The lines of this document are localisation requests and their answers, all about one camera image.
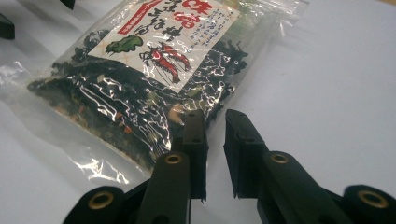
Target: plastic bag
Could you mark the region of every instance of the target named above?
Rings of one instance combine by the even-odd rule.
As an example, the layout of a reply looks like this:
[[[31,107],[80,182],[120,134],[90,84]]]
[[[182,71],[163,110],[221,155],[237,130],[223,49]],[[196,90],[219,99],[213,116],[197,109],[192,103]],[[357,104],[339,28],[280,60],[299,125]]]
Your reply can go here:
[[[129,190],[149,178],[118,151],[43,106],[25,89],[32,78],[21,63],[0,66],[0,132],[6,132],[0,139],[16,142],[15,148],[22,146],[34,161],[82,191],[103,185]]]
[[[305,6],[123,1],[28,89],[150,170],[182,136],[185,112],[202,109],[208,126],[273,28],[291,24]]]

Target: white surface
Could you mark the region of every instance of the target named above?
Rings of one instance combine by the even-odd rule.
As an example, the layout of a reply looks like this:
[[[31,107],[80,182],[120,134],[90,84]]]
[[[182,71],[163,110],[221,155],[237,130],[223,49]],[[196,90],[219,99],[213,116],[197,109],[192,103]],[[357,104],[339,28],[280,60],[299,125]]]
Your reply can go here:
[[[16,24],[17,38],[0,39],[0,66],[48,67],[118,2],[80,0],[69,11],[58,1],[3,0],[0,12]],[[396,7],[380,2],[312,2],[257,59],[228,107],[245,112],[271,150],[293,155],[322,187],[342,194],[366,184],[396,197],[395,21]],[[221,116],[208,137],[207,203],[192,203],[191,223],[260,223],[254,200],[233,199],[224,127]],[[0,141],[0,223],[61,223],[102,183],[32,136],[3,103]],[[120,161],[117,169],[134,175],[108,154],[105,161]],[[137,183],[115,184],[127,190]]]

